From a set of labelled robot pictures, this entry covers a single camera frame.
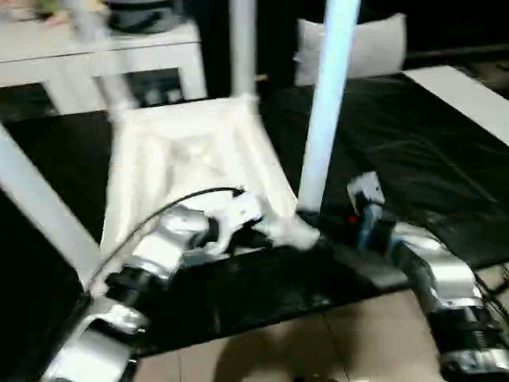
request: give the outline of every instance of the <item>white panel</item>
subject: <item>white panel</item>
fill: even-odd
[[[509,145],[509,101],[450,66],[405,75]]]

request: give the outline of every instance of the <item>white pillow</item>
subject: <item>white pillow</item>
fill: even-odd
[[[295,82],[296,85],[315,84],[325,27],[324,24],[299,20],[299,30],[301,46],[295,56]],[[352,42],[348,77],[381,76],[399,72],[405,52],[405,15],[395,14],[385,20],[358,25]]]

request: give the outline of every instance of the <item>white fabric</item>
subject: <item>white fabric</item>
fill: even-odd
[[[299,20],[300,48],[296,55],[296,85],[317,82],[323,24]],[[356,26],[348,77],[381,76],[401,70],[406,53],[406,21],[396,14],[381,21]]]
[[[280,216],[294,214],[296,198],[251,97],[139,109],[125,117],[110,165],[106,253],[164,203],[209,187],[240,186],[265,196]],[[230,198],[211,193],[186,204],[207,211]]]

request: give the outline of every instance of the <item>white table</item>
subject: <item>white table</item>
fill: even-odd
[[[115,36],[120,73],[177,68],[183,98],[207,93],[200,39],[188,22],[166,33]],[[91,64],[92,54],[68,24],[47,27],[37,21],[0,25],[0,88],[40,83],[60,114],[104,110],[94,77],[103,75]]]

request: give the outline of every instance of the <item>black surface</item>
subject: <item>black surface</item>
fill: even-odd
[[[294,189],[311,98],[310,88],[291,89],[261,106]],[[15,124],[10,130],[98,240],[111,148],[105,116],[44,119]],[[348,204],[345,186],[355,175],[375,169],[391,209],[428,226],[474,267],[502,263],[509,259],[505,251],[509,185],[501,181],[508,167],[509,149],[504,144],[405,77],[354,80],[344,96],[324,216],[318,224],[331,237],[348,241],[348,231],[336,218]],[[26,223],[0,219],[4,237],[17,244],[14,233]],[[71,298],[79,288],[76,275],[65,264],[58,265],[52,248],[39,244],[36,236],[27,233],[18,253],[37,253],[40,258],[28,262],[28,256],[19,256],[14,263],[19,268],[29,265],[25,282],[31,292],[16,290],[14,295],[25,304],[20,312],[27,322],[41,320],[24,343],[31,340],[42,346],[51,340],[47,333],[56,333],[70,310],[60,302],[61,296]],[[18,284],[14,279],[6,285]],[[280,248],[186,269],[151,313],[153,327],[142,352],[158,353],[241,333],[405,286],[405,276],[377,255],[342,244],[311,253]],[[43,309],[49,314],[46,318],[41,316]],[[13,331],[27,322],[20,320]],[[38,354],[44,350],[33,349]]]
[[[313,90],[261,106],[297,191]],[[324,213],[348,204],[346,184],[376,170],[387,207],[438,235],[471,266],[507,259],[509,148],[404,75],[349,82],[332,152]]]
[[[338,244],[305,253],[265,250],[183,269],[163,298],[167,305],[160,303],[150,314],[153,322],[141,354],[179,349],[405,287],[405,276],[392,271],[390,285],[380,289],[365,277],[369,271],[355,269],[357,259],[356,252]],[[378,271],[383,274],[383,267]]]
[[[100,240],[111,128],[88,114],[7,123],[62,200]],[[0,380],[38,380],[69,319],[80,309],[74,270],[0,191],[2,367]]]

